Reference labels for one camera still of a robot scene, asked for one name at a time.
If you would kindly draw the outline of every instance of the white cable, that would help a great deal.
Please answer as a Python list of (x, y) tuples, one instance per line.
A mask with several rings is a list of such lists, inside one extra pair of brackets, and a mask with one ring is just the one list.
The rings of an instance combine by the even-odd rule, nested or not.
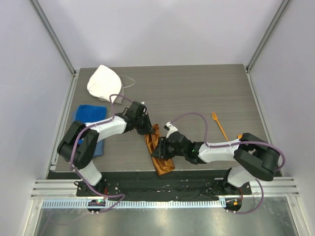
[(126, 88), (128, 88), (128, 87), (131, 87), (131, 86), (133, 86), (133, 85), (136, 84), (136, 81), (135, 81), (134, 79), (128, 77), (127, 75), (119, 75), (119, 77), (121, 77), (121, 76), (124, 76), (124, 77), (126, 77), (126, 78), (128, 78), (128, 79), (130, 79), (130, 80), (132, 80), (132, 81), (134, 82), (132, 85), (128, 85), (128, 86), (124, 87), (124, 89), (126, 89)]

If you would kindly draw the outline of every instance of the white cloth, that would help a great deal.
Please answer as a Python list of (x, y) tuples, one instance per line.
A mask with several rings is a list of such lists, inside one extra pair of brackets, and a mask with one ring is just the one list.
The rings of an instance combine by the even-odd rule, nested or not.
[[(90, 77), (87, 85), (89, 93), (102, 101), (109, 102), (109, 96), (112, 94), (124, 93), (124, 86), (119, 76), (105, 65), (100, 65), (94, 74)], [(112, 101), (121, 104), (122, 99), (112, 96)]]

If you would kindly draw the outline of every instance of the white wall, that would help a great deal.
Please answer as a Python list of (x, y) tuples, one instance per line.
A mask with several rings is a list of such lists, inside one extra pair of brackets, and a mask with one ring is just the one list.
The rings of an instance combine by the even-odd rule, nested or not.
[(0, 235), (20, 236), (71, 75), (27, 0), (0, 6)]
[(284, 173), (294, 176), (315, 222), (315, 1), (292, 1), (252, 76), (271, 135), (287, 155)]
[(282, 0), (40, 0), (73, 66), (247, 64)]

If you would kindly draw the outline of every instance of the metal frame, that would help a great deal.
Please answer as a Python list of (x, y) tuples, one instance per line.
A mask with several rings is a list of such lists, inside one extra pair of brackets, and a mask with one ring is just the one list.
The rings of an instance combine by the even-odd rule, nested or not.
[(252, 67), (255, 65), (259, 55), (261, 54), (262, 50), (264, 49), (264, 47), (266, 46), (266, 43), (268, 42), (268, 40), (270, 39), (272, 33), (275, 31), (280, 19), (282, 18), (282, 16), (284, 15), (285, 11), (287, 10), (287, 8), (289, 7), (290, 3), (292, 0), (283, 0), (276, 12), (276, 14), (274, 15), (273, 19), (271, 20), (264, 36), (262, 37), (258, 47), (256, 48), (249, 65), (247, 66), (246, 70), (247, 71), (251, 71)]
[(291, 214), (299, 235), (312, 235), (310, 228), (307, 226), (307, 221), (303, 215), (303, 207), (301, 206), (301, 198), (287, 197), (287, 202), (289, 204)]
[[(75, 179), (53, 179), (37, 180), (31, 199), (85, 199), (86, 197), (77, 197), (77, 186), (74, 185)], [(244, 195), (244, 197), (260, 197), (261, 191), (258, 183), (253, 180), (250, 182), (253, 194)], [(275, 177), (273, 181), (261, 181), (265, 197), (299, 197), (299, 192), (292, 177)]]
[(246, 71), (246, 75), (247, 75), (248, 81), (249, 81), (251, 89), (252, 89), (252, 94), (254, 96), (254, 100), (255, 100), (255, 103), (256, 103), (256, 106), (257, 106), (257, 109), (258, 109), (258, 113), (259, 113), (259, 116), (260, 116), (260, 119), (261, 119), (261, 122), (262, 122), (262, 126), (263, 126), (263, 128), (265, 130), (265, 133), (266, 133), (266, 136), (267, 136), (267, 141), (270, 144), (274, 144), (273, 139), (272, 139), (271, 134), (270, 134), (269, 129), (268, 129), (266, 118), (263, 115), (264, 112), (263, 112), (262, 107), (260, 105), (261, 103), (259, 101), (259, 97), (258, 97), (258, 94), (257, 94), (255, 83), (252, 80), (252, 74), (251, 74), (251, 72)]
[[(78, 209), (87, 207), (90, 209), (111, 207), (116, 201), (106, 201), (106, 206), (89, 206), (90, 198), (85, 199), (46, 199), (43, 202), (42, 209)], [(215, 208), (226, 207), (224, 198), (218, 201), (202, 201), (202, 202), (145, 202), (145, 201), (122, 201), (116, 209), (158, 209), (158, 208)]]
[(28, 221), (26, 223), (26, 227), (24, 230), (24, 236), (33, 236), (36, 230), (36, 226), (39, 219), (39, 214), (41, 210), (41, 206), (43, 204), (42, 199), (31, 200), (32, 208), (29, 214)]
[(72, 74), (72, 76), (75, 76), (75, 69), (71, 63), (71, 61), (69, 60), (67, 54), (65, 53), (54, 29), (52, 28), (52, 26), (50, 25), (43, 9), (41, 8), (38, 0), (29, 0), (31, 5), (33, 6), (36, 14), (38, 15), (40, 21), (43, 23), (49, 37), (51, 38), (51, 40), (53, 41), (54, 45), (57, 48), (57, 51), (60, 53), (60, 56), (62, 57), (63, 61), (65, 62), (66, 66), (68, 67), (70, 73)]
[(60, 119), (59, 122), (59, 126), (58, 126), (58, 131), (57, 131), (57, 136), (56, 136), (56, 140), (54, 143), (54, 147), (53, 147), (53, 151), (51, 153), (51, 157), (50, 157), (50, 165), (49, 168), (46, 172), (46, 177), (48, 176), (49, 171), (54, 171), (56, 169), (56, 164), (57, 164), (57, 160), (58, 160), (58, 154), (57, 154), (57, 147), (60, 143), (60, 141), (63, 138), (63, 133), (65, 130), (65, 125), (69, 116), (69, 111), (70, 111), (70, 107), (71, 107), (71, 102), (73, 99), (73, 95), (74, 95), (74, 91), (75, 91), (75, 86), (77, 84), (78, 81), (78, 76), (79, 76), (79, 72), (75, 73), (75, 76), (72, 78), (69, 90), (68, 90), (68, 95), (63, 107), (63, 113), (62, 113), (62, 117)]

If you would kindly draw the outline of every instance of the metal floor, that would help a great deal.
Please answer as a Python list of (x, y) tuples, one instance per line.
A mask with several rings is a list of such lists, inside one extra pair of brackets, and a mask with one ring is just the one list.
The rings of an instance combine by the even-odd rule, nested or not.
[[(259, 198), (243, 199), (241, 210), (252, 209), (258, 202)], [(73, 221), (86, 212), (42, 209), (35, 236), (298, 235), (287, 199), (279, 197), (265, 198), (260, 209), (247, 215), (226, 213), (223, 208), (115, 209)]]
[[(81, 104), (106, 106), (110, 116), (110, 105), (91, 96), (87, 83), (96, 68), (80, 69), (66, 129), (72, 123), (71, 114)], [(209, 142), (225, 142), (218, 125), (212, 120), (215, 111), (229, 139), (245, 132), (266, 140), (266, 135), (257, 110), (243, 65), (186, 65), (116, 67), (118, 75), (133, 78), (136, 84), (125, 89), (125, 96), (145, 101), (152, 124), (163, 126), (187, 112), (200, 112), (209, 124)], [(132, 84), (122, 77), (125, 86)], [(115, 105), (117, 112), (129, 103)], [(179, 131), (193, 141), (203, 141), (205, 125), (198, 116), (187, 116), (175, 123)], [(173, 158), (175, 170), (228, 169), (235, 163), (227, 161), (193, 165), (184, 158)], [(105, 140), (104, 155), (94, 158), (101, 172), (106, 171), (154, 171), (144, 138), (135, 131), (115, 135)], [(58, 158), (56, 172), (68, 172), (69, 164)]]

